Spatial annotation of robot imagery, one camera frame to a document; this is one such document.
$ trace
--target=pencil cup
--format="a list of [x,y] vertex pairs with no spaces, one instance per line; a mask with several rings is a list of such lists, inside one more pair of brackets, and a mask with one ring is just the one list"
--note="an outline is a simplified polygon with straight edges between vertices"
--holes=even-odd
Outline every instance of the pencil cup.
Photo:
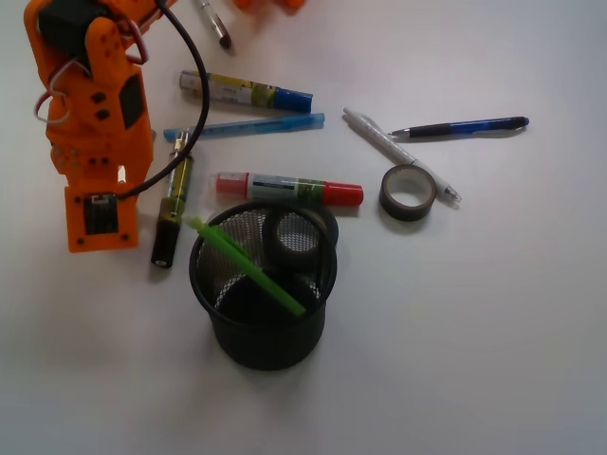
[[[267,235],[266,220],[287,219],[277,235]],[[305,308],[291,315],[228,257],[199,237],[190,258],[193,291],[211,318],[221,348],[237,363],[255,370],[282,370],[304,360],[324,328],[326,300],[337,276],[335,242],[318,218],[287,203],[254,201],[225,211],[219,226],[250,260]],[[311,251],[305,268],[274,261],[280,248]]]

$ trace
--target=orange object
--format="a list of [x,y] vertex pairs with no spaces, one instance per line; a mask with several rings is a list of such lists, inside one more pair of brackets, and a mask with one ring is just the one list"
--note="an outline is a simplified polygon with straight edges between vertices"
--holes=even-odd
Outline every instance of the orange object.
[[[136,41],[132,29],[128,34],[129,19],[142,34],[160,14],[154,0],[82,0],[87,8],[104,8],[99,16],[93,10],[89,23],[83,13],[64,6],[69,1],[30,0],[25,11],[38,73],[52,96],[46,136],[55,168],[67,178],[69,250],[136,247],[137,198],[116,201],[100,195],[143,183],[154,158],[141,69],[125,48]],[[166,0],[169,7],[175,2]],[[72,37],[67,30],[83,43],[66,39],[64,33]],[[85,54],[67,50],[74,46]],[[126,183],[118,180],[119,167],[126,171]]]
[[[238,8],[245,9],[253,3],[253,0],[234,0],[234,3]],[[304,5],[305,0],[280,0],[280,3],[290,9],[299,9]]]

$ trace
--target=roll of tape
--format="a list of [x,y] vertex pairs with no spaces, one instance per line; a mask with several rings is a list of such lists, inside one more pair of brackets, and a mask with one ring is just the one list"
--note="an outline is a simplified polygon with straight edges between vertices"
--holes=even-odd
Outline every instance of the roll of tape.
[[[403,183],[416,185],[421,191],[422,203],[418,206],[405,206],[393,197]],[[430,213],[432,204],[436,199],[436,183],[432,176],[416,166],[396,166],[388,171],[381,182],[379,204],[386,212],[400,221],[417,221]]]

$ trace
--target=green marker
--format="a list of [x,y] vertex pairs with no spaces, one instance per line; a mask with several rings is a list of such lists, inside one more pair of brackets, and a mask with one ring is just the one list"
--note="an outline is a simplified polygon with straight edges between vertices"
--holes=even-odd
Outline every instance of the green marker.
[[194,217],[186,220],[188,226],[198,232],[200,237],[209,242],[210,245],[224,253],[228,259],[240,267],[252,280],[276,299],[293,316],[300,317],[305,314],[305,308],[293,299],[281,286],[276,284],[264,271],[252,263],[247,252],[236,243],[219,226],[204,224],[200,218]]
[[[186,146],[190,138],[187,130],[179,132],[171,159],[174,159]],[[181,230],[181,215],[186,208],[193,159],[188,156],[169,176],[166,195],[160,201],[160,211],[156,223],[156,240],[152,251],[152,264],[160,268],[171,268]]]

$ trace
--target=blue pen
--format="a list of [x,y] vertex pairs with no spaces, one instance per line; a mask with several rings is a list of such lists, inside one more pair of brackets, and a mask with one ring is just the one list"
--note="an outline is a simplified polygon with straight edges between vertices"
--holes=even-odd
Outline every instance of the blue pen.
[[[322,128],[324,114],[308,114],[305,116],[268,118],[264,120],[236,121],[234,123],[219,123],[207,125],[202,130],[200,138],[229,137],[240,135],[263,135],[267,133],[283,133],[297,130]],[[175,141],[175,136],[183,128],[164,130],[164,138],[169,142]]]
[[392,131],[396,137],[431,137],[448,135],[471,135],[479,131],[517,130],[529,124],[526,117],[495,118],[493,120],[461,121],[437,125],[415,126],[406,130]]

